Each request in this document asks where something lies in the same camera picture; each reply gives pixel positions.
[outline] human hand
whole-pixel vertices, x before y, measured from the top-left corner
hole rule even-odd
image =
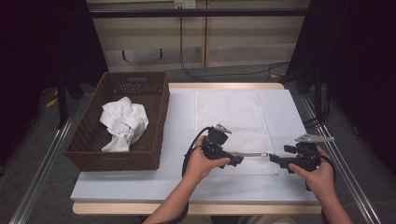
[[[207,177],[210,171],[219,166],[230,163],[230,158],[221,158],[218,160],[209,160],[202,151],[202,141],[206,138],[202,135],[195,142],[196,149],[191,153],[189,163],[187,164],[186,173],[183,178],[192,178],[197,183]]]
[[[330,158],[329,155],[320,147],[318,147],[318,153]],[[289,168],[306,181],[306,184],[312,192],[314,192],[318,200],[335,195],[332,166],[325,160],[320,159],[320,166],[312,172],[308,172],[292,163],[289,164]]]

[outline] forearm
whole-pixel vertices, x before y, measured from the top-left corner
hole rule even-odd
[[[144,223],[161,223],[178,217],[194,192],[198,180],[183,178],[166,200],[146,219]]]
[[[352,223],[349,215],[344,210],[343,206],[341,205],[335,194],[327,197],[318,198],[318,200],[329,223]]]

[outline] person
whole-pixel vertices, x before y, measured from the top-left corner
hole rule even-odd
[[[204,139],[205,135],[198,138],[195,150],[191,153],[187,164],[186,173],[165,201],[143,222],[144,224],[163,223],[177,218],[184,210],[195,188],[209,175],[210,171],[230,162],[229,158],[209,160],[200,148]],[[318,147],[318,152],[329,158],[329,155],[320,147]],[[313,172],[307,172],[295,164],[290,164],[290,169],[306,181],[330,223],[352,223],[336,195],[332,167],[329,163],[322,160],[319,168]]]

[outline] right hand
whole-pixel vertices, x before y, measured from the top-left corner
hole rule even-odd
[[[320,147],[318,147],[318,153],[330,158],[329,155]],[[312,192],[314,192],[318,200],[335,194],[332,166],[325,160],[321,159],[318,169],[312,172],[308,172],[292,163],[289,164],[289,168],[306,181],[306,184]]]

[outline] gray carpet floor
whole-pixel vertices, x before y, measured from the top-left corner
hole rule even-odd
[[[189,69],[193,76],[202,75],[227,75],[248,74],[262,71],[269,65],[257,66],[234,66],[211,69]],[[272,70],[272,74],[285,73],[287,65],[279,66]],[[171,82],[201,82],[194,77],[186,76],[181,70],[169,71]],[[235,76],[212,76],[202,77],[209,82],[274,82],[276,79],[268,77],[269,73]],[[77,103],[67,97],[69,108],[77,106],[74,121],[71,123],[68,135],[65,137],[58,153],[50,167],[34,206],[29,211],[26,223],[140,223],[139,217],[132,216],[77,216],[73,213],[73,202],[70,195],[78,177],[78,168],[67,159],[63,151],[71,140],[71,136],[88,105],[93,88],[82,85],[85,90],[84,97]],[[287,83],[285,88],[292,93],[295,104],[300,112],[302,120],[309,119],[304,108],[301,94],[296,91],[295,82]],[[313,91],[307,93],[312,98]],[[48,100],[44,95],[42,102]],[[51,142],[57,132],[59,124],[58,106],[46,108],[39,107],[37,116],[28,130],[28,133],[20,141],[18,147],[9,158],[5,167],[5,174],[0,178],[0,223],[8,223],[15,210],[18,208],[24,193],[28,190],[35,178],[35,173],[45,158]],[[396,178],[375,157],[368,143],[353,131],[353,123],[350,122],[342,108],[334,100],[330,103],[330,114],[325,121],[329,132],[336,139],[336,144],[343,157],[361,186],[361,189],[370,199],[378,218],[382,223],[394,223],[396,220]],[[316,133],[315,128],[307,130],[308,133]],[[365,223],[361,210],[355,203],[355,199],[349,192],[345,181],[338,175],[336,182],[340,200],[355,223]],[[300,223],[321,223],[320,216],[304,216]]]

